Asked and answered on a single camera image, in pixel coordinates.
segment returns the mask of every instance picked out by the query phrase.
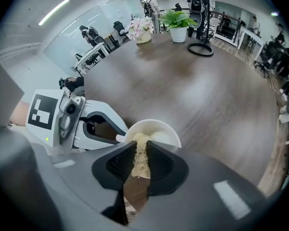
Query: wooden floor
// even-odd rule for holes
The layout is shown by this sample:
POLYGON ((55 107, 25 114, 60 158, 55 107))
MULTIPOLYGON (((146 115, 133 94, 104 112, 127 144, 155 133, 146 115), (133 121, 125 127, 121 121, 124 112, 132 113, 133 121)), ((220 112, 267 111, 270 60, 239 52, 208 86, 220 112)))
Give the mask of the wooden floor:
MULTIPOLYGON (((221 40, 212 38, 211 43, 231 54, 235 57, 242 60, 248 67, 254 69, 261 77, 263 73, 259 69, 255 70, 254 68, 254 54, 250 52, 249 49, 237 50, 235 47, 224 43, 221 40)), ((276 74, 269 72, 269 78, 264 79, 267 82, 267 85, 272 89, 278 109, 286 105, 280 95, 279 89, 282 86, 281 78, 276 74)), ((285 142, 289 140, 289 123, 281 124, 279 120, 276 122, 276 134, 275 142, 272 149, 272 154, 269 160, 269 163, 266 167, 265 173, 261 178, 261 181, 258 183, 257 187, 262 191, 266 196, 278 191, 286 177, 287 170, 289 168, 289 146, 285 145, 285 142)))

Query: black lamp stand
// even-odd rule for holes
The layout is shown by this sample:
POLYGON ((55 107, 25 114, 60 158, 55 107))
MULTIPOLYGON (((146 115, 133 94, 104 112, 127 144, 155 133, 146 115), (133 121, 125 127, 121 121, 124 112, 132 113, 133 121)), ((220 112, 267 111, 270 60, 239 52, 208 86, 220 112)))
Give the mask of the black lamp stand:
POLYGON ((214 54, 214 48, 213 46, 210 44, 209 40, 209 28, 210 28, 210 0, 207 1, 207 33, 206 33, 206 37, 205 38, 202 38, 201 40, 198 40, 197 42, 193 42, 193 43, 190 43, 188 46, 187 46, 187 49, 193 53, 193 54, 196 54, 196 55, 200 55, 200 56, 213 56, 214 54), (198 46, 198 47, 203 47, 207 50, 209 50, 208 53, 203 53, 203 52, 199 52, 199 51, 196 51, 193 49, 193 46, 198 46))

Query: noodles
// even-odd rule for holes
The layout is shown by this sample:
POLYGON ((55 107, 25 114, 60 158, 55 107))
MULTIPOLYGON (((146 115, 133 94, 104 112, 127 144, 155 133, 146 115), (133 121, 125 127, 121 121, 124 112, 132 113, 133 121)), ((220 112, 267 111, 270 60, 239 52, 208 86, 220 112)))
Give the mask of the noodles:
POLYGON ((134 177, 150 178, 150 169, 148 166, 148 157, 146 155, 146 143, 151 140, 150 136, 143 133, 137 133, 133 141, 137 142, 136 155, 134 158, 134 168, 131 175, 134 177))

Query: pink flowers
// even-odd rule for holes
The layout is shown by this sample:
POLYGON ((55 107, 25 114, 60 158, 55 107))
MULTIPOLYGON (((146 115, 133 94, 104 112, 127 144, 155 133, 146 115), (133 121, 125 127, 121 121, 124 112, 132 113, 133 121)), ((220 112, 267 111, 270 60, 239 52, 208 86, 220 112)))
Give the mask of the pink flowers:
POLYGON ((124 29, 124 32, 128 32, 129 39, 136 40, 137 37, 150 30, 153 33, 153 24, 151 18, 148 16, 139 18, 135 17, 124 29))

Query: white bowl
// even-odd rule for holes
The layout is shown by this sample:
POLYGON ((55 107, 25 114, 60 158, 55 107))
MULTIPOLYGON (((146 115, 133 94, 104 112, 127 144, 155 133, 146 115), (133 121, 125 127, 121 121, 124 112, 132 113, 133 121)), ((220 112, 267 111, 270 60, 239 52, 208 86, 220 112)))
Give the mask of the white bowl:
POLYGON ((150 136, 152 141, 170 144, 181 148, 181 141, 173 128, 165 122, 155 119, 146 119, 135 123, 127 131, 125 136, 117 135, 116 140, 118 142, 131 142, 134 136, 140 132, 150 136))

